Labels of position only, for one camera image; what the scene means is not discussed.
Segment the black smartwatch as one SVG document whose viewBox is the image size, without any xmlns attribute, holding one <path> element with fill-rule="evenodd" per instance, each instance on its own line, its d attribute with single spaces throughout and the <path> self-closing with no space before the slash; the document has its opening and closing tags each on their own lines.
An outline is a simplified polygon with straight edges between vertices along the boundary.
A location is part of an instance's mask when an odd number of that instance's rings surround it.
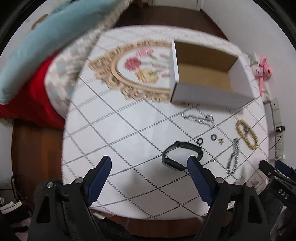
<svg viewBox="0 0 296 241">
<path fill-rule="evenodd" d="M 162 152 L 162 164 L 168 168 L 183 172 L 187 169 L 184 164 L 190 155 L 201 161 L 204 152 L 200 146 L 195 144 L 176 141 Z"/>
</svg>

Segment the white power strip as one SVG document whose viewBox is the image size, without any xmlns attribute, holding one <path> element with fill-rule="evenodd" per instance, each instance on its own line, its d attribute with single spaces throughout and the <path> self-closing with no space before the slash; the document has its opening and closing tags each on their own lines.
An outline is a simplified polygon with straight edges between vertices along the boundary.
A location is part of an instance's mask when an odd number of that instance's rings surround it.
<svg viewBox="0 0 296 241">
<path fill-rule="evenodd" d="M 285 159 L 284 133 L 285 126 L 281 119 L 280 105 L 277 98 L 264 103 L 268 130 L 269 159 Z"/>
</svg>

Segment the small gold earring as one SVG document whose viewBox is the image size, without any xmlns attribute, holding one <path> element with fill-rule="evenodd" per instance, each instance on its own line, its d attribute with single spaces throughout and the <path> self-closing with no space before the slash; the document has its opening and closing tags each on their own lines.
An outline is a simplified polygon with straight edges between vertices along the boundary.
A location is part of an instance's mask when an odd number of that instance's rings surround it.
<svg viewBox="0 0 296 241">
<path fill-rule="evenodd" d="M 218 143 L 222 145 L 224 143 L 224 139 L 223 138 L 219 138 L 218 139 Z"/>
</svg>

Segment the pink panther plush toy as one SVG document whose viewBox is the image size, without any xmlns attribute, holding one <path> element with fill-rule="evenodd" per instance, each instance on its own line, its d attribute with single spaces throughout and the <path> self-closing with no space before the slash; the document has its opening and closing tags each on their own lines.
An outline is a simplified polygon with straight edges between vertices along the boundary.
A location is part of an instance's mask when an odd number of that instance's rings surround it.
<svg viewBox="0 0 296 241">
<path fill-rule="evenodd" d="M 260 95 L 263 94 L 263 82 L 269 80 L 272 76 L 272 69 L 267 63 L 267 57 L 262 56 L 260 61 L 253 61 L 250 64 L 250 69 L 254 77 L 258 80 L 258 88 Z"/>
</svg>

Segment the red blanket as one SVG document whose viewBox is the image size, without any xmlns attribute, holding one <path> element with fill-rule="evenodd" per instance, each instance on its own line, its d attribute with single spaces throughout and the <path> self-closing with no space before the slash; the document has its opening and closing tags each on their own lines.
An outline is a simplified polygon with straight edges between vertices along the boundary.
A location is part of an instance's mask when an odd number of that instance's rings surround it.
<svg viewBox="0 0 296 241">
<path fill-rule="evenodd" d="M 8 104 L 1 105 L 1 118 L 20 118 L 46 128 L 64 128 L 65 120 L 51 105 L 44 85 L 47 70 L 56 55 L 41 64 Z"/>
</svg>

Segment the white patterned tablecloth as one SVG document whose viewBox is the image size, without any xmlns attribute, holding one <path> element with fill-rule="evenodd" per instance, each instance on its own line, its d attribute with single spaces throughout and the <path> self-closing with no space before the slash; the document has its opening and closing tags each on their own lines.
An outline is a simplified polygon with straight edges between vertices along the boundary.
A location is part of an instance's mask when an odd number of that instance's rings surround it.
<svg viewBox="0 0 296 241">
<path fill-rule="evenodd" d="M 170 102 L 173 40 L 217 48 L 243 59 L 255 99 L 239 109 Z M 199 145 L 201 164 L 230 184 L 267 185 L 259 162 L 268 157 L 268 131 L 257 83 L 242 51 L 200 31 L 127 26 L 103 33 L 78 76 L 63 139 L 65 184 L 83 177 L 103 156 L 112 168 L 98 211 L 138 219 L 174 220 L 207 214 L 187 171 L 162 164 L 176 141 Z"/>
</svg>

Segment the white cardboard box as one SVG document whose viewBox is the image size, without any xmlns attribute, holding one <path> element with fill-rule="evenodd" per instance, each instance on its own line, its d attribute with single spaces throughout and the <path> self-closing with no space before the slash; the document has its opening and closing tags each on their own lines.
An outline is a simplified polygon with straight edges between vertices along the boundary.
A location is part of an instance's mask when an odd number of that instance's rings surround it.
<svg viewBox="0 0 296 241">
<path fill-rule="evenodd" d="M 217 48 L 173 40 L 170 101 L 239 109 L 255 99 L 243 59 Z"/>
</svg>

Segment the checkered bed sheet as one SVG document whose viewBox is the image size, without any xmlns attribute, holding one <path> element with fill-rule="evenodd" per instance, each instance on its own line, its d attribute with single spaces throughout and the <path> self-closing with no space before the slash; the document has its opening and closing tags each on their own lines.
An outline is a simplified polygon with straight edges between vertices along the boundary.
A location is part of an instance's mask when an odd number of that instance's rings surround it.
<svg viewBox="0 0 296 241">
<path fill-rule="evenodd" d="M 63 119 L 67 116 L 78 75 L 86 58 L 100 35 L 114 27 L 131 3 L 116 1 L 111 11 L 103 14 L 102 20 L 65 47 L 50 64 L 44 79 L 45 90 L 51 106 Z"/>
</svg>

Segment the light blue quilt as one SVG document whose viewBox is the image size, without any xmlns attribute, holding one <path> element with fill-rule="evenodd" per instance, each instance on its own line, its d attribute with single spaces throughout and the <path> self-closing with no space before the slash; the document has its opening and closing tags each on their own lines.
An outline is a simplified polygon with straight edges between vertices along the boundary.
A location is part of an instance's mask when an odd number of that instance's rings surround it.
<svg viewBox="0 0 296 241">
<path fill-rule="evenodd" d="M 7 104 L 40 64 L 93 27 L 118 1 L 74 1 L 39 23 L 1 69 L 1 104 Z"/>
</svg>

